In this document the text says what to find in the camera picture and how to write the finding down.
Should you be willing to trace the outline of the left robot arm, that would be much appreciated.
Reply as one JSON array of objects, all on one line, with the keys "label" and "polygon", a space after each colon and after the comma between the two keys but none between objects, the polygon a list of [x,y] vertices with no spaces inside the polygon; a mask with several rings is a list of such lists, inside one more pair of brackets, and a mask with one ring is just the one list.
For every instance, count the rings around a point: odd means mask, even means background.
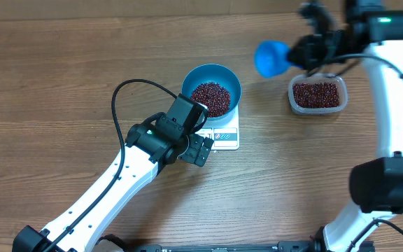
[{"label": "left robot arm", "polygon": [[213,140],[197,134],[207,107],[179,94],[171,108],[135,124],[109,168],[62,215],[42,230],[24,227],[12,250],[91,251],[138,191],[177,159],[204,166]]}]

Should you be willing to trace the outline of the blue plastic measuring scoop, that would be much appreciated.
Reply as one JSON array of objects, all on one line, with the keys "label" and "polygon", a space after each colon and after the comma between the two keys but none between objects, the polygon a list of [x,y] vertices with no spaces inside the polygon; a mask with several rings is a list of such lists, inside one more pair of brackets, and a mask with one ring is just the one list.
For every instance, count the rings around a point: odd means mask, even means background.
[{"label": "blue plastic measuring scoop", "polygon": [[254,65],[264,78],[273,78],[285,73],[290,67],[300,65],[288,59],[290,48],[282,41],[263,41],[254,54]]}]

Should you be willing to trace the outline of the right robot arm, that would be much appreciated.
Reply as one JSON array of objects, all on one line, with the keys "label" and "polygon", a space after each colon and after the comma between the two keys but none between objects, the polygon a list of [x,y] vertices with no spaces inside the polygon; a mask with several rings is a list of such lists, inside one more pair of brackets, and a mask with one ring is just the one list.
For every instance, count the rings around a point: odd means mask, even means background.
[{"label": "right robot arm", "polygon": [[347,1],[344,10],[346,26],[338,30],[322,4],[302,4],[300,15],[313,33],[288,53],[309,76],[354,60],[364,67],[374,99],[376,157],[353,168],[350,202],[320,231],[321,251],[357,251],[380,224],[403,214],[403,10],[387,10],[381,1]]}]

